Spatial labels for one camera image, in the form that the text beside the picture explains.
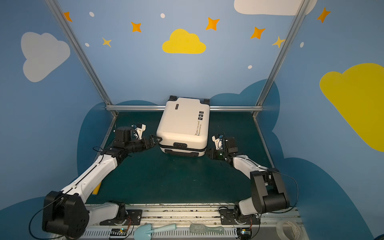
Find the green table surface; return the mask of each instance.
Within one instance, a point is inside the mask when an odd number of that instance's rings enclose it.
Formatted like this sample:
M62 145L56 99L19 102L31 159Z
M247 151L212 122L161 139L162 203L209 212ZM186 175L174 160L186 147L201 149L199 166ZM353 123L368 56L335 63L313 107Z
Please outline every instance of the green table surface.
M139 122L147 126L144 136L156 135L161 116L162 112L119 113L116 127ZM208 148L214 147L211 137L224 131L226 137L236 139L239 154L271 166L249 112L211 112L209 121ZM113 138L112 131L107 143ZM156 146L127 157L104 178L98 195L91 195L87 203L214 203L250 196L250 180L225 161L174 156Z

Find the suitcase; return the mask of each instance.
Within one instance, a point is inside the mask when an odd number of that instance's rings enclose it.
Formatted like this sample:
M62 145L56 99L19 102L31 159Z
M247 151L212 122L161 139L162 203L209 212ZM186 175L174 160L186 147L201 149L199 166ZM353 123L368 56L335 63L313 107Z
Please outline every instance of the suitcase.
M179 156L201 157L207 149L209 99L170 96L156 135L160 149Z

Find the clear tape roll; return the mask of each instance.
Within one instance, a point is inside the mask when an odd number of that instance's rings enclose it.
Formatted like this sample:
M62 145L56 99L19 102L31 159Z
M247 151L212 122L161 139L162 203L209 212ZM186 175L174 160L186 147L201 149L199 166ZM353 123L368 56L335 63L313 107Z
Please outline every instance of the clear tape roll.
M294 235L293 239L289 239L285 235L285 233L283 231L283 225L285 223L288 224L292 228L293 235ZM304 235L303 231L301 230L301 227L299 227L296 222L290 221L290 220L278 221L276 224L276 232L277 232L277 235L279 236L279 238L281 240L301 240L301 239L303 239L303 235Z

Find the yellow handle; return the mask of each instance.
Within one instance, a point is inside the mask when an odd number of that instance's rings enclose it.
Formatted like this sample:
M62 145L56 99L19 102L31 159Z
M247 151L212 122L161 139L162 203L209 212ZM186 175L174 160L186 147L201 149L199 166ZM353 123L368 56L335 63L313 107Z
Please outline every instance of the yellow handle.
M97 194L99 193L100 186L101 186L101 182L100 182L99 185L97 185L96 188L93 190L92 195L97 195Z

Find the cloud decal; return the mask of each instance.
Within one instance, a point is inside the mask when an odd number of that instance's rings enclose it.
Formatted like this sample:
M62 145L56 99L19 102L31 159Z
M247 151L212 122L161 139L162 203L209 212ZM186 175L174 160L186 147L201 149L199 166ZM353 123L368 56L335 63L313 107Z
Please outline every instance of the cloud decal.
M26 58L23 65L24 75L34 83L43 80L60 66L71 52L66 42L58 41L49 33L24 33L21 45Z
M163 43L163 51L166 53L203 53L207 47L200 42L196 34L184 29L176 29L169 37L169 41Z
M310 0L305 14L308 14L317 0ZM266 14L293 16L300 6L301 0L235 0L235 10L242 14Z
M344 73L329 72L320 88L364 142L384 152L384 67L363 63Z

